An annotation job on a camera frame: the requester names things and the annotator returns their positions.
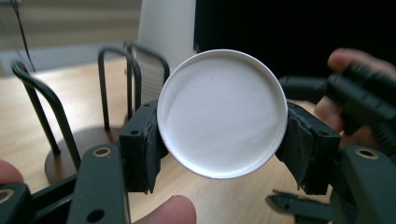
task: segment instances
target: fingertip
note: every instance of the fingertip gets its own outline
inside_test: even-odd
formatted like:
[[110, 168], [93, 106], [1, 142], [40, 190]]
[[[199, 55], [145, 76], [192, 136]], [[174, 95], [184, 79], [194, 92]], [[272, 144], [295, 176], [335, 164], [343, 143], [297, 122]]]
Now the fingertip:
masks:
[[0, 185], [6, 183], [23, 183], [23, 176], [11, 163], [0, 160]]
[[335, 72], [343, 72], [351, 63], [351, 49], [335, 49], [330, 55], [327, 65]]
[[175, 195], [135, 224], [195, 224], [196, 221], [197, 215], [192, 201], [183, 195]]

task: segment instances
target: wooden table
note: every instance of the wooden table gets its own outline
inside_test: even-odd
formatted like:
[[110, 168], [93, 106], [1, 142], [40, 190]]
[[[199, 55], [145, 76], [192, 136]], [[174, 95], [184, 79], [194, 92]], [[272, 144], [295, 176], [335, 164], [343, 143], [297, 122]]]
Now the wooden table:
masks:
[[[124, 60], [106, 62], [110, 125], [122, 127], [127, 113]], [[97, 63], [40, 72], [35, 77], [58, 95], [73, 132], [103, 127]], [[49, 123], [58, 141], [62, 134], [50, 106], [42, 99]], [[21, 170], [32, 193], [50, 183], [44, 163], [50, 144], [40, 126], [21, 81], [0, 79], [0, 158]], [[307, 110], [312, 105], [303, 104]], [[191, 173], [172, 155], [162, 159], [153, 194], [130, 193], [133, 221], [143, 217], [172, 195], [182, 194], [195, 204], [198, 223], [293, 223], [292, 215], [280, 214], [265, 201], [273, 189], [304, 195], [283, 162], [273, 157], [250, 175], [231, 180], [206, 179]], [[328, 195], [309, 196], [327, 202]]]

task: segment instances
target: human hand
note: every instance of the human hand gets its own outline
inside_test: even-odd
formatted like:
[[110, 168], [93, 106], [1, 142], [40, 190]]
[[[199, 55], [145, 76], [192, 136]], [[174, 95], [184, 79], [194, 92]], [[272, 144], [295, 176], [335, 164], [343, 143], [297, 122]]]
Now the human hand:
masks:
[[[336, 49], [328, 60], [329, 67], [338, 73], [342, 73], [352, 63], [367, 66], [374, 72], [386, 74], [396, 80], [396, 68], [391, 63], [379, 60], [357, 49]], [[328, 97], [321, 99], [314, 109], [314, 113], [318, 118], [337, 132], [341, 132], [344, 129], [344, 122], [340, 118], [342, 111], [343, 109]], [[343, 134], [340, 148], [346, 148], [351, 145], [364, 145], [380, 149], [380, 146], [372, 136], [371, 128], [367, 125], [362, 126], [351, 135]]]
[[[0, 185], [22, 182], [20, 171], [12, 164], [0, 160]], [[176, 195], [134, 224], [195, 224], [196, 218], [192, 202], [185, 196]]]

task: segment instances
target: cable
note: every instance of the cable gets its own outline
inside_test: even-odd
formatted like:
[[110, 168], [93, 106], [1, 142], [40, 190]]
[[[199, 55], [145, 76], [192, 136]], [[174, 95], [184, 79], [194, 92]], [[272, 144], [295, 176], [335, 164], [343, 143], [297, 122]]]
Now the cable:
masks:
[[9, 2], [11, 3], [12, 7], [14, 8], [15, 14], [17, 15], [18, 18], [18, 23], [20, 25], [20, 30], [21, 30], [21, 36], [22, 36], [22, 40], [23, 40], [23, 45], [26, 51], [26, 55], [27, 58], [29, 59], [29, 63], [32, 66], [33, 71], [35, 72], [35, 66], [32, 63], [32, 59], [30, 58], [30, 53], [29, 53], [29, 49], [27, 47], [27, 43], [26, 43], [26, 37], [23, 31], [23, 27], [22, 27], [22, 23], [21, 23], [21, 18], [20, 18], [20, 11], [18, 9], [18, 3], [17, 0], [9, 0]]
[[21, 59], [21, 61], [23, 61], [24, 63], [26, 63], [26, 60], [25, 60], [25, 59], [23, 58], [23, 56], [21, 55], [20, 48], [18, 47], [17, 42], [15, 42], [14, 36], [13, 36], [12, 33], [8, 30], [8, 27], [6, 26], [6, 24], [3, 23], [3, 19], [1, 18], [1, 16], [0, 16], [0, 25], [3, 27], [5, 33], [7, 34], [8, 39], [9, 39], [9, 41], [10, 41], [11, 44], [12, 44], [12, 47], [14, 47], [14, 49], [17, 51], [18, 57]]

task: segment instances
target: white plastic lid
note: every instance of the white plastic lid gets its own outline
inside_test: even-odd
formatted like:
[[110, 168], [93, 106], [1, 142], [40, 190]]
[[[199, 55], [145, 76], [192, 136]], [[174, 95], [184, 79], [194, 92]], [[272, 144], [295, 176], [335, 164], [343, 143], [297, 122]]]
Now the white plastic lid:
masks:
[[277, 151], [287, 125], [276, 77], [246, 53], [215, 49], [175, 69], [160, 94], [162, 139], [192, 172], [216, 179], [247, 175]]

